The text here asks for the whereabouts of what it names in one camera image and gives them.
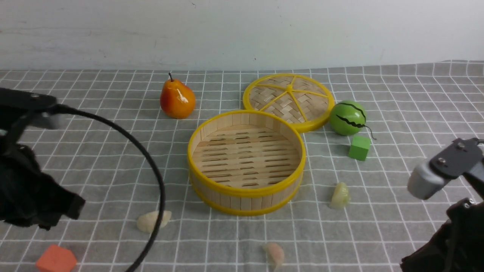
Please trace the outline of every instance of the green cube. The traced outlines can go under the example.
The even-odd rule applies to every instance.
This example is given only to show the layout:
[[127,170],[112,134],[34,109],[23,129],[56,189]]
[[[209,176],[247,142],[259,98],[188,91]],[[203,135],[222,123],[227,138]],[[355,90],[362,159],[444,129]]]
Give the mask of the green cube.
[[370,138],[355,135],[351,141],[351,146],[349,147],[348,157],[364,161],[370,150],[371,140]]

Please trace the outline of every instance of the white wall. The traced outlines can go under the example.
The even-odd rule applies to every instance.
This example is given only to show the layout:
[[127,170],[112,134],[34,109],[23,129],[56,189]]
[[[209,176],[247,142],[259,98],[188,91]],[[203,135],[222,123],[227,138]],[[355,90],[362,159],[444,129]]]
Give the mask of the white wall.
[[0,0],[0,69],[484,60],[482,0]]

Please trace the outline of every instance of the grid pattern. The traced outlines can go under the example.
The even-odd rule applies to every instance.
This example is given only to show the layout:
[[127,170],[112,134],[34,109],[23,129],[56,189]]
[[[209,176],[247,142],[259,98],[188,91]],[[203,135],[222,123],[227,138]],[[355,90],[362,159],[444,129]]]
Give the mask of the grid pattern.
[[[159,106],[168,71],[0,71],[0,86],[48,93],[97,113],[130,131],[153,156],[166,183],[171,222],[162,229],[140,271],[268,272],[261,245],[279,242],[285,272],[400,271],[402,257],[425,244],[464,197],[481,201],[454,181],[429,201],[406,190],[409,173],[456,137],[484,138],[484,61],[347,67],[297,71],[171,71],[195,92],[186,120],[167,118]],[[188,183],[186,148],[203,121],[242,107],[250,82],[273,73],[318,80],[337,101],[360,102],[373,141],[365,162],[347,157],[350,137],[329,126],[303,134],[308,163],[298,194],[280,210],[235,217],[209,209]],[[62,129],[29,129],[43,169],[87,204],[80,220],[62,219],[50,231],[0,224],[0,271],[36,271],[52,243],[71,249],[76,272],[122,272],[148,235],[136,219],[156,209],[153,173],[135,147],[107,126],[67,116]],[[328,208],[335,184],[347,183],[352,203]]]

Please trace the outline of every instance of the yellow rim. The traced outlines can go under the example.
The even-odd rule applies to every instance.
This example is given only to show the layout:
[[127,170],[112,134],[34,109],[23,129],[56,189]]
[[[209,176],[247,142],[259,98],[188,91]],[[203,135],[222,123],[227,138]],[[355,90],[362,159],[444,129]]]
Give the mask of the yellow rim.
[[296,189],[294,189],[294,191],[291,193],[290,196],[286,197],[286,199],[284,199],[283,201],[281,201],[280,203],[278,203],[277,205],[274,205],[272,207],[269,207],[269,208],[266,208],[266,209],[262,209],[262,210],[255,210],[255,211],[241,211],[241,210],[235,210],[235,209],[229,209],[229,208],[226,208],[226,207],[223,207],[223,206],[220,206],[218,204],[216,204],[215,202],[213,201],[210,201],[208,200],[204,195],[202,195],[195,186],[193,186],[193,182],[190,178],[190,183],[192,184],[192,188],[193,190],[195,191],[195,193],[198,195],[198,197],[203,201],[205,202],[205,204],[209,205],[210,207],[216,209],[216,210],[219,210],[221,212],[224,212],[224,213],[227,213],[227,214],[231,214],[231,215],[238,215],[238,216],[257,216],[257,215],[263,215],[263,214],[267,214],[267,213],[271,213],[271,212],[274,212],[280,208],[282,208],[284,205],[286,205],[295,195],[296,193],[299,191],[299,187],[301,186],[301,182],[303,181],[302,177],[301,177],[301,180],[299,181],[298,183],[298,186],[296,186]]
[[[318,87],[320,87],[325,95],[323,94],[318,94],[318,93],[313,93],[311,91],[301,91],[301,90],[293,90],[293,92],[305,92],[305,93],[310,93],[310,94],[314,94],[314,95],[318,95],[318,96],[323,96],[323,97],[326,97],[328,98],[328,109],[326,110],[326,112],[324,112],[323,115],[321,115],[320,117],[314,119],[314,120],[311,120],[311,121],[306,121],[304,123],[291,123],[289,124],[290,127],[293,127],[294,129],[296,129],[296,131],[298,131],[299,133],[304,133],[304,132],[309,132],[309,131],[313,131],[313,130],[316,130],[322,126],[324,126],[324,124],[326,124],[329,120],[329,117],[330,117],[330,113],[331,113],[331,109],[333,108],[334,106],[334,98],[333,98],[333,95],[331,94],[330,90],[328,90],[328,88],[326,88],[324,85],[322,85],[321,83],[319,83],[318,81],[310,78],[310,77],[307,77],[307,76],[303,76],[303,75],[297,75],[297,74],[274,74],[274,75],[268,75],[268,76],[264,76],[264,77],[261,77],[259,79],[257,79],[256,81],[252,82],[244,91],[243,93],[243,96],[242,96],[242,102],[243,102],[243,105],[244,105],[244,108],[247,109],[247,110],[255,110],[252,105],[250,105],[250,92],[251,90],[256,87],[256,86],[266,86],[266,87],[271,87],[267,84],[259,84],[259,82],[262,82],[266,79],[269,79],[269,78],[272,78],[272,77],[280,77],[280,76],[292,76],[293,79],[292,79],[292,82],[290,85],[292,85],[292,83],[294,83],[294,80],[296,78],[302,78],[304,80],[307,80],[307,81],[310,81],[314,84],[316,84]],[[278,88],[278,89],[283,89],[285,90],[286,88],[284,87],[281,87],[281,86],[277,86],[277,85],[274,85],[272,87],[275,87],[275,88]],[[281,95],[279,95],[278,97],[274,98],[273,100],[271,100],[268,104],[272,103],[273,101],[279,99],[283,94],[285,94],[287,91],[285,91],[284,93],[282,93]],[[294,99],[294,96],[292,95],[292,93],[290,93],[292,99],[294,100],[294,103],[296,104],[296,106],[300,108],[299,106],[299,103],[297,102],[297,99]],[[264,112],[263,110],[265,110],[268,106],[268,104],[266,106],[264,106],[261,110],[259,110],[258,112]],[[301,115],[303,116],[304,120],[306,120],[306,117],[304,116],[304,113],[301,112]]]
[[[276,183],[276,184],[269,186],[269,187],[258,188],[258,189],[241,189],[241,188],[233,188],[233,187],[227,187],[227,186],[224,186],[224,185],[220,185],[220,184],[212,181],[211,179],[209,179],[207,176],[205,176],[198,169],[198,167],[195,165],[195,162],[193,161],[193,158],[192,158],[192,155],[191,155],[191,152],[190,152],[190,150],[192,150],[192,144],[193,144],[194,137],[197,135],[197,133],[206,124],[208,124],[208,123],[210,123],[210,122],[212,122],[212,121],[214,121],[218,118],[221,118],[223,116],[237,114],[237,113],[255,113],[255,114],[262,114],[262,115],[271,117],[271,118],[281,122],[282,124],[286,125],[296,135],[296,137],[298,138],[298,142],[301,146],[301,150],[302,150],[301,162],[299,163],[296,170],[294,170],[294,172],[289,177],[287,177],[283,181]],[[195,129],[195,131],[192,134],[192,137],[190,138],[190,141],[188,142],[187,158],[188,158],[188,166],[194,172],[195,177],[198,178],[198,180],[200,182],[204,183],[210,189],[217,191],[217,192],[224,194],[224,195],[229,195],[229,196],[261,197],[261,196],[274,194],[276,192],[284,190],[286,187],[290,186],[292,184],[292,182],[299,175],[302,174],[302,172],[304,170],[304,164],[306,162],[306,149],[304,147],[304,142],[303,142],[303,139],[301,138],[301,135],[293,127],[291,127],[286,121],[284,121],[283,119],[281,119],[281,118],[279,118],[279,117],[277,117],[273,114],[267,113],[267,112],[256,111],[256,110],[242,110],[241,109],[241,110],[229,111],[229,112],[226,112],[226,113],[219,114],[215,117],[212,117],[211,119],[203,122],[203,124],[201,124],[197,129]]]

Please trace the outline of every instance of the orange cube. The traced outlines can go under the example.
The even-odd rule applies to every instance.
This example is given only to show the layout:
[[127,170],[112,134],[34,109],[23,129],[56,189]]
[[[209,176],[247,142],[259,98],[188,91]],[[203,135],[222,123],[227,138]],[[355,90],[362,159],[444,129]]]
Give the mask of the orange cube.
[[57,245],[50,245],[35,266],[40,272],[71,272],[77,259],[72,251]]

